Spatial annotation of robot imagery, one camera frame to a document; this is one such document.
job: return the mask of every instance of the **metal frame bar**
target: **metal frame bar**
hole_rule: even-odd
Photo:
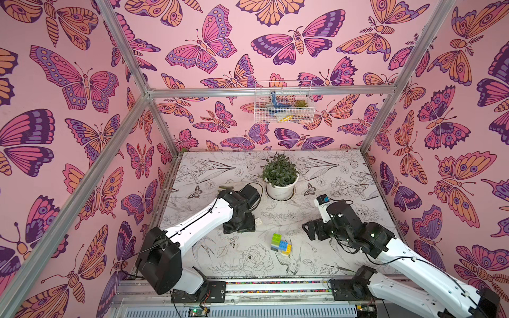
[[[346,95],[346,94],[392,94],[395,85],[352,85],[352,86],[312,86],[309,88],[313,95]],[[274,88],[257,88],[258,94],[269,95]],[[278,92],[294,92],[295,88],[278,88]],[[150,98],[167,97],[226,97],[226,96],[254,96],[255,89],[181,89],[181,90],[151,90]]]
[[[383,103],[378,115],[375,117],[375,121],[371,124],[370,130],[367,132],[366,138],[360,147],[361,153],[365,154],[370,147],[371,143],[375,140],[375,136],[382,128],[385,119],[389,115],[390,111],[396,105],[400,94],[405,89],[405,85],[410,80],[412,73],[419,64],[420,60],[426,53],[429,45],[435,38],[440,27],[449,16],[449,12],[452,10],[456,0],[442,0],[435,8],[435,11],[430,17],[430,20],[424,27],[424,30],[420,34],[419,40],[415,44],[410,56],[408,57],[405,66],[399,73],[398,79],[396,80],[396,90],[393,94],[390,94]]]
[[[147,104],[148,95],[145,94],[138,98],[120,128],[115,132],[94,165],[87,171],[76,190],[64,203],[41,241],[30,253],[30,258],[21,265],[0,300],[0,317],[8,318],[16,314]]]

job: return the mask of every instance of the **wire basket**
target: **wire basket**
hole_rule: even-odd
[[[283,87],[281,81],[257,81],[254,89],[254,122],[308,124],[315,114],[315,102],[309,86]],[[297,107],[297,101],[304,101],[306,107]]]

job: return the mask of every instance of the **table surface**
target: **table surface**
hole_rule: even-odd
[[[161,228],[177,224],[213,201],[219,186],[240,190],[248,182],[262,183],[259,175],[276,152],[185,153],[168,200]],[[351,275],[361,265],[384,274],[397,273],[389,266],[373,266],[363,253],[348,254],[336,241],[311,241],[301,225],[320,218],[313,200],[321,194],[350,199],[363,222],[377,222],[396,235],[394,223],[359,151],[287,151],[300,172],[292,199],[279,202],[264,191],[253,211],[263,224],[256,232],[225,235],[222,225],[200,239],[182,259],[208,277],[327,277]],[[290,257],[270,250],[272,235],[292,244]]]

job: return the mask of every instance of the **butterfly wing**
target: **butterfly wing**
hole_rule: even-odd
[[[427,72],[435,66],[440,68],[442,73],[449,71],[449,77],[456,83],[469,86],[472,84],[472,71],[467,56],[463,51],[446,52],[431,62]]]
[[[149,177],[149,168],[152,166],[152,156],[154,155],[154,146],[150,147],[145,154],[145,177]]]
[[[509,109],[509,86],[498,80],[484,78],[477,83],[477,91],[480,92],[480,98],[477,105],[484,107],[504,100],[496,109],[496,112]]]
[[[8,121],[0,130],[0,146],[39,143],[50,144],[55,131],[55,119],[48,109],[24,112]]]
[[[475,11],[468,12],[464,17],[458,16],[458,7],[455,7],[451,25],[457,35],[469,39],[497,23],[508,12],[509,4],[505,2],[489,4],[477,16]]]
[[[490,271],[501,271],[509,267],[509,251],[505,249],[491,251],[486,247],[474,245],[472,255],[481,267]]]
[[[59,212],[60,208],[53,205],[53,199],[39,195],[26,218],[25,242],[30,244],[30,248],[37,245],[37,242],[46,233]]]
[[[83,279],[94,279],[101,275],[106,267],[106,240],[108,239],[108,225],[103,226],[96,233],[81,261],[78,275]]]
[[[332,139],[330,137],[322,137],[322,136],[309,137],[304,141],[301,148],[303,150],[316,149],[316,147],[322,148],[322,147],[330,145],[333,142],[334,142],[334,139]]]
[[[336,48],[336,51],[348,54],[359,54],[366,50],[368,54],[383,53],[384,61],[387,61],[390,57],[389,42],[377,33],[363,34]]]
[[[67,284],[43,291],[22,302],[15,318],[52,317],[62,318],[69,302]]]
[[[379,132],[375,136],[375,143],[377,145],[379,145],[380,147],[382,147],[382,149],[385,150],[386,153],[389,153],[389,151],[390,151],[390,142],[389,142],[389,137],[387,136],[386,133]]]
[[[330,83],[334,86],[353,85],[352,77],[357,69],[352,63],[350,58],[346,56],[342,58],[330,73]]]
[[[157,150],[161,154],[161,162],[162,164],[167,164],[173,160],[172,153],[169,151],[168,147],[163,145],[162,143],[157,144]]]
[[[139,154],[136,149],[130,144],[126,144],[127,153],[131,157],[131,167],[135,169],[136,178],[142,177],[142,165],[140,163]]]
[[[428,64],[430,63],[430,51],[426,50],[426,53],[422,56],[420,59],[419,65],[417,65],[417,68],[415,69],[415,76],[420,77],[426,68],[428,67]]]
[[[337,119],[346,119],[350,117],[353,114],[352,107],[358,98],[359,94],[350,94],[347,97],[341,99],[330,109],[329,115]]]
[[[247,135],[257,144],[266,144],[270,142],[267,133],[269,132],[269,123],[262,121],[254,124]]]
[[[90,77],[90,98],[96,111],[108,112],[108,97],[115,95],[119,79],[113,73],[100,71]]]
[[[389,66],[387,67],[389,70],[393,71],[405,65],[408,56],[410,56],[410,52],[412,52],[413,46],[405,47],[399,50],[394,54],[392,59],[389,62]]]
[[[97,15],[91,10],[79,7],[61,8],[56,14],[72,44],[79,49],[88,50],[90,39],[84,34],[90,34],[97,27],[99,22]]]
[[[154,179],[148,186],[145,192],[145,207],[147,214],[151,214],[154,211],[154,198],[157,192],[157,180]]]
[[[398,192],[400,193],[409,210],[417,209],[422,205],[422,200],[413,190],[404,186],[400,186],[398,188]]]
[[[254,39],[251,47],[264,57],[272,57],[292,41],[293,38],[287,34],[268,34]]]
[[[108,179],[104,182],[101,192],[101,202],[99,203],[99,210],[103,214],[113,214],[113,209],[117,205],[117,194],[120,192],[122,181],[124,180],[124,170],[119,167],[113,171]]]
[[[131,194],[122,199],[121,209],[127,212],[127,215],[134,215],[134,221],[138,225],[143,220],[145,209],[143,208],[142,197],[137,194]]]

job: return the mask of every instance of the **pink wall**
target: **pink wall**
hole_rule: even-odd
[[[0,30],[0,210],[3,220],[0,225],[0,294],[59,213],[76,182],[93,163],[94,151],[103,149],[104,144],[94,139],[94,135],[103,133],[107,142],[124,121],[129,103],[134,103],[140,95],[133,80],[126,80],[125,69],[111,65],[113,45],[102,16],[90,1],[50,2],[44,4],[44,9],[33,2],[30,6],[23,1],[17,4],[20,6],[9,7],[3,3],[3,10],[0,10],[3,26]],[[30,14],[18,14],[30,7],[35,8]],[[67,21],[67,28],[59,18],[51,18],[52,15],[60,17],[64,23]],[[76,22],[81,17],[83,24]],[[66,33],[75,41],[71,42]],[[88,75],[87,80],[82,78],[84,74]],[[90,100],[85,85],[91,90]],[[142,150],[145,144],[147,148],[154,146],[156,149],[164,142],[155,123],[151,126],[152,144],[139,128],[129,135],[127,142],[134,147],[140,143]],[[140,230],[150,221],[150,217],[145,216],[143,222],[137,224],[122,210],[122,200],[143,191],[152,180],[158,182],[157,200],[160,193],[158,170],[167,173],[169,169],[169,163],[163,165],[155,151],[149,178],[142,176],[138,180],[130,167],[126,146],[120,151],[122,154],[115,157],[103,182],[121,167],[123,175],[118,175],[114,181],[119,183],[118,189],[110,192],[109,188],[101,186],[102,198],[97,198],[100,202],[96,202],[97,206],[90,205],[88,219],[83,220],[78,229],[74,228],[79,222],[79,218],[76,219],[39,283],[29,293],[29,297],[40,299],[47,295],[44,291],[48,291],[51,297],[48,304],[61,301],[61,314],[65,312],[66,317],[91,317],[97,313],[102,291],[110,275],[116,273],[110,273],[110,269],[121,255],[116,253],[121,224],[129,223],[132,236],[138,237],[135,245],[138,249],[143,236]],[[95,233],[104,226],[108,228],[109,240],[103,240],[105,246],[100,243],[97,246],[107,255],[104,269],[97,259],[90,259],[82,270],[74,269],[86,292],[86,304],[68,295],[72,290],[68,278],[54,277],[41,283],[54,274],[67,276],[73,270],[76,257],[81,262]],[[129,260],[126,271],[133,261],[134,258]],[[19,316],[25,315],[37,313],[28,310]]]
[[[457,2],[457,25],[466,14],[476,20],[471,19],[464,32],[455,32],[449,19],[443,24],[430,66],[414,77],[417,85],[409,92],[424,88],[426,93],[417,101],[409,99],[407,107],[396,104],[387,134],[391,150],[373,144],[369,155],[409,245],[449,274],[495,290],[507,311],[509,208],[503,200],[509,179],[504,112],[509,49],[501,34],[509,25],[509,2],[490,3]],[[491,22],[474,27],[485,17],[485,6],[494,9]],[[454,51],[449,42],[455,39],[471,43]],[[430,70],[434,61],[442,61],[450,71],[443,74],[439,66]],[[398,192],[391,193],[392,181],[403,200]]]

